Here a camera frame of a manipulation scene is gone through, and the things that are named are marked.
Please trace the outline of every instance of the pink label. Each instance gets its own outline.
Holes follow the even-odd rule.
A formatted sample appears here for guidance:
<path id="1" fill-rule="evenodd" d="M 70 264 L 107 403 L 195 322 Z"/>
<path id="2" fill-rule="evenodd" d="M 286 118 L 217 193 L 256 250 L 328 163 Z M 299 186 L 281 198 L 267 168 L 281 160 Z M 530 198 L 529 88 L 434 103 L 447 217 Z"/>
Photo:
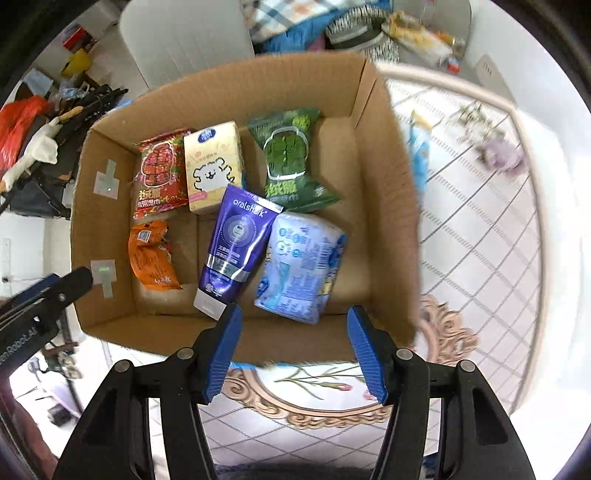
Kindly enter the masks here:
<path id="1" fill-rule="evenodd" d="M 189 195 L 189 203 L 196 202 L 197 200 L 205 200 L 207 198 L 207 192 L 195 192 Z"/>

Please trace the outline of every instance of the yellow snack bag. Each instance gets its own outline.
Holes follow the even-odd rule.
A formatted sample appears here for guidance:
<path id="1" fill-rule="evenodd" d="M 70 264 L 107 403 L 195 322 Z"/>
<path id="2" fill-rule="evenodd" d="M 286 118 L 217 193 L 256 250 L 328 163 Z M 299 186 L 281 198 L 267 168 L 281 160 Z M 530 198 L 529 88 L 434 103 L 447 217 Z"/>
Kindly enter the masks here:
<path id="1" fill-rule="evenodd" d="M 129 261 L 137 279 L 148 290 L 182 290 L 171 263 L 170 243 L 164 238 L 168 225 L 155 220 L 132 227 Z"/>

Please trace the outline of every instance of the barcode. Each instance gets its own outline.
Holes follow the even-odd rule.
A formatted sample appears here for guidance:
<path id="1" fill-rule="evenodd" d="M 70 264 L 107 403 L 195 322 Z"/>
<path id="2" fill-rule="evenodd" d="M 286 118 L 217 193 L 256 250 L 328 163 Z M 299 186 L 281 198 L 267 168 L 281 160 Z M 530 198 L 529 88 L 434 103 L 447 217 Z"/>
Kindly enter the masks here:
<path id="1" fill-rule="evenodd" d="M 332 244 L 324 244 L 322 246 L 322 250 L 320 251 L 320 255 L 318 256 L 318 263 L 316 264 L 316 268 L 318 269 L 325 269 L 329 267 L 329 257 L 333 251 Z"/>
<path id="2" fill-rule="evenodd" d="M 150 235 L 152 235 L 150 230 L 142 230 L 140 233 L 138 233 L 138 240 L 140 242 L 148 243 L 150 240 Z"/>

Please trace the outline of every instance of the blue gripper pad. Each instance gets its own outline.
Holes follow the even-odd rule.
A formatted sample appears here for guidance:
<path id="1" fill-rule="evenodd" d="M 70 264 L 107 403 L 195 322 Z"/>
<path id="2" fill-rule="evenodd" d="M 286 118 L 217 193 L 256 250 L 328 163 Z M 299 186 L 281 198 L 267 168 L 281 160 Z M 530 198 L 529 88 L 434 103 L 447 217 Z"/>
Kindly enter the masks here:
<path id="1" fill-rule="evenodd" d="M 223 381 L 228 373 L 228 367 L 241 333 L 242 309 L 236 305 L 207 368 L 207 386 L 203 392 L 207 402 L 211 402 L 213 397 L 222 391 Z"/>
<path id="2" fill-rule="evenodd" d="M 365 377 L 369 392 L 383 404 L 387 398 L 384 383 L 384 369 L 370 340 L 374 330 L 369 317 L 362 307 L 351 307 L 347 313 L 347 333 L 355 351 L 355 356 Z"/>

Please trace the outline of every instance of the purple tube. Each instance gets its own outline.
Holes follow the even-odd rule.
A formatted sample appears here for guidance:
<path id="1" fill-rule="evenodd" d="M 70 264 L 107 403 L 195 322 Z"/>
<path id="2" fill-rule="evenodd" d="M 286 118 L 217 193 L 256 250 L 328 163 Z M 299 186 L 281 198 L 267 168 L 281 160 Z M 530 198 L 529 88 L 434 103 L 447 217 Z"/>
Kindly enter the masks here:
<path id="1" fill-rule="evenodd" d="M 258 265 L 283 207 L 232 184 L 226 187 L 193 305 L 219 320 Z"/>

